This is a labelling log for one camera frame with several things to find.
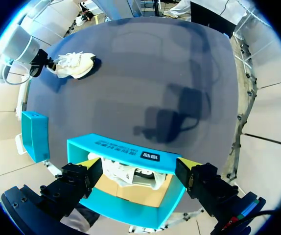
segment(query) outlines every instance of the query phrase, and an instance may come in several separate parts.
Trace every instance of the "black cable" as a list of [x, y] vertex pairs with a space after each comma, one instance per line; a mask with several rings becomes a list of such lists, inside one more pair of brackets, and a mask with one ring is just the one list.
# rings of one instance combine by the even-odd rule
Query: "black cable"
[[226, 233], [230, 232], [232, 229], [234, 229], [234, 228], [240, 226], [241, 224], [247, 222], [248, 220], [254, 219], [258, 216], [265, 215], [265, 214], [275, 215], [277, 212], [278, 211], [276, 211], [276, 210], [269, 210], [269, 211], [260, 211], [260, 212], [251, 214], [249, 216], [246, 216], [246, 217], [240, 219], [239, 221], [235, 222], [234, 224], [231, 224], [227, 229], [221, 231], [219, 234], [220, 235], [226, 234]]
[[228, 2], [229, 2], [230, 0], [227, 0], [227, 2], [225, 3], [225, 6], [224, 6], [224, 9], [223, 9], [223, 11], [220, 13], [220, 15], [219, 16], [221, 16], [222, 15], [222, 13], [225, 11], [225, 9], [227, 9], [227, 4], [228, 4]]
[[143, 12], [144, 16], [145, 16], [145, 10], [146, 10], [146, 3], [144, 3], [144, 12]]

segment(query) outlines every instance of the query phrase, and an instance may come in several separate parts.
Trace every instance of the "cardboard box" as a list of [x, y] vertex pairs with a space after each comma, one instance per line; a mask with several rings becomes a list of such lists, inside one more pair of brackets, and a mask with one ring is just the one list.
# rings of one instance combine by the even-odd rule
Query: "cardboard box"
[[102, 175], [95, 187], [108, 194], [134, 203], [150, 207], [159, 207], [171, 179], [172, 175], [167, 175], [164, 184], [158, 190], [153, 190], [150, 187], [138, 185], [121, 187], [115, 181], [110, 180], [106, 175]]

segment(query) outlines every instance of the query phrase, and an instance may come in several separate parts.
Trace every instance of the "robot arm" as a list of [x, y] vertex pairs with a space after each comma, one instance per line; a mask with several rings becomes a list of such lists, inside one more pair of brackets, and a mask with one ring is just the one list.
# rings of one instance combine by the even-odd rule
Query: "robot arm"
[[[80, 199], [87, 198], [102, 175], [101, 159], [90, 168], [67, 164], [62, 175], [48, 186], [41, 186], [37, 195], [28, 186], [13, 187], [2, 196], [2, 202], [11, 218], [24, 233], [70, 234], [77, 232], [59, 221], [68, 216]], [[217, 175], [217, 168], [209, 163], [189, 169], [180, 159], [176, 160], [175, 175], [186, 187], [192, 199], [197, 198], [210, 216], [218, 223], [211, 235], [247, 235], [247, 227], [265, 204], [252, 192], [239, 198], [238, 187], [231, 186]]]

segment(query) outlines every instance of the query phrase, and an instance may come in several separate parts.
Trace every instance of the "white pants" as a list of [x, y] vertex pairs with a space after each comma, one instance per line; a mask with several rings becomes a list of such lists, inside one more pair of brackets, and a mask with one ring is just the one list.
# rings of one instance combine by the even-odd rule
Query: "white pants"
[[190, 12], [190, 0], [181, 0], [175, 7], [166, 12], [177, 16], [188, 13]]

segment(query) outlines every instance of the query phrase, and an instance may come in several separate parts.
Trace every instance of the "floor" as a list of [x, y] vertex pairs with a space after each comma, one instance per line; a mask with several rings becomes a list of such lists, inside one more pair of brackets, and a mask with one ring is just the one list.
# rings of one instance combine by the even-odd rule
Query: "floor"
[[[163, 12], [171, 9], [175, 6], [176, 3], [164, 3], [161, 4], [161, 10], [159, 10], [160, 15], [162, 16]], [[143, 14], [146, 17], [154, 16], [153, 12], [153, 4], [147, 3], [144, 8], [142, 8]], [[185, 14], [178, 18], [178, 20], [187, 20], [190, 14]], [[105, 22], [106, 16], [105, 14], [99, 14], [94, 16], [91, 21], [87, 21], [81, 26], [75, 26], [71, 28], [70, 34], [76, 33], [86, 27], [101, 24]], [[237, 170], [238, 165], [238, 156], [239, 156], [239, 148], [240, 148], [240, 134], [242, 127], [245, 125], [249, 112], [251, 110], [252, 104], [255, 99], [256, 86], [255, 80], [246, 76], [246, 73], [252, 74], [250, 69], [243, 64], [243, 62], [238, 58], [242, 58], [242, 56], [246, 56], [241, 53], [241, 44], [238, 39], [235, 37], [231, 38], [231, 45], [235, 55], [235, 64], [237, 69], [237, 79], [238, 79], [238, 116], [235, 117], [237, 119], [236, 127], [235, 127], [235, 138], [234, 144], [231, 146], [231, 153], [228, 156], [226, 165], [221, 172], [222, 178], [226, 181], [232, 181], [235, 176], [235, 172]], [[101, 217], [95, 225], [89, 230], [89, 234], [101, 234], [107, 232], [107, 230], [111, 230], [111, 233], [116, 235], [128, 234], [129, 226], [123, 223], [116, 222], [114, 220]], [[173, 234], [199, 234], [199, 235], [208, 235], [213, 230], [217, 221], [213, 217], [210, 217], [206, 212], [200, 213], [197, 217], [191, 218], [188, 222], [181, 223], [176, 225], [173, 228], [169, 228], [167, 230], [158, 232], [161, 235], [173, 235]]]

